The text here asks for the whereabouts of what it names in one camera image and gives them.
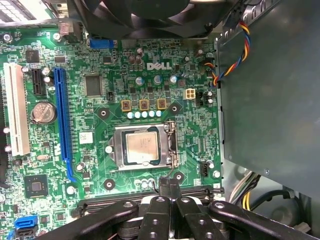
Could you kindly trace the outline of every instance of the cpu socket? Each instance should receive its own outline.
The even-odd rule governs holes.
[[[109,145],[119,171],[178,166],[174,121],[117,126]]]

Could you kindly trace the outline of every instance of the blue connector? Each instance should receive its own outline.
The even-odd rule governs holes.
[[[6,240],[13,240],[15,238],[16,238],[15,230],[12,230],[11,232],[9,232],[8,236],[6,236]]]
[[[33,228],[37,224],[38,224],[37,215],[19,217],[17,220],[14,221],[14,227],[16,229]]]
[[[62,160],[66,163],[66,175],[68,179],[75,182],[76,179],[73,177],[74,172],[72,168],[73,153],[69,118],[67,73],[63,68],[56,67],[53,70],[53,74],[61,156]]]
[[[90,38],[90,48],[92,49],[113,49],[114,45],[113,40]]]

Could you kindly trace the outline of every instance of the green circuit board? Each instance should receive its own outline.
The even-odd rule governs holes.
[[[159,178],[167,176],[171,168],[144,169],[142,166],[118,170],[106,152],[116,127],[173,121],[178,166],[170,176],[179,176],[181,188],[221,187],[217,93],[209,87],[212,76],[203,66],[206,59],[214,62],[212,40],[118,40],[114,41],[112,49],[92,49],[85,34],[81,43],[69,44],[64,38],[53,39],[57,29],[15,29],[0,35],[4,33],[13,38],[10,43],[0,40],[6,126],[10,123],[3,63],[32,69],[61,67],[66,70],[72,168],[76,181],[67,178],[58,120],[49,124],[35,124],[32,120],[37,104],[57,106],[56,89],[54,85],[45,84],[45,94],[35,95],[32,77],[24,74],[30,153],[8,155],[6,183],[10,188],[0,188],[0,195],[5,197],[0,203],[0,239],[5,239],[14,229],[14,221],[19,217],[37,215],[37,234],[42,234],[68,223],[71,211],[80,200],[152,192],[152,182],[157,188]],[[38,59],[30,56],[30,51],[38,54]],[[177,77],[175,83],[170,81],[172,76]],[[142,85],[137,84],[138,77],[144,81]],[[187,89],[195,90],[195,99],[184,99]],[[10,144],[10,134],[6,137]],[[212,161],[214,167],[208,168],[204,176],[200,162],[206,161]],[[28,188],[28,181],[34,176],[40,176],[39,181],[45,184],[47,193],[37,195]],[[106,180],[114,183],[106,187]]]

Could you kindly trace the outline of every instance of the white pci slot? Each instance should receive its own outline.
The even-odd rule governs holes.
[[[4,63],[4,84],[10,128],[12,156],[30,153],[24,76],[21,66]]]

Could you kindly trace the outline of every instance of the motherboard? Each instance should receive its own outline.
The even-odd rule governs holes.
[[[212,200],[218,105],[204,63],[214,52],[210,38],[101,41],[83,31],[70,43],[53,28],[2,31],[0,239],[140,201],[160,177]]]

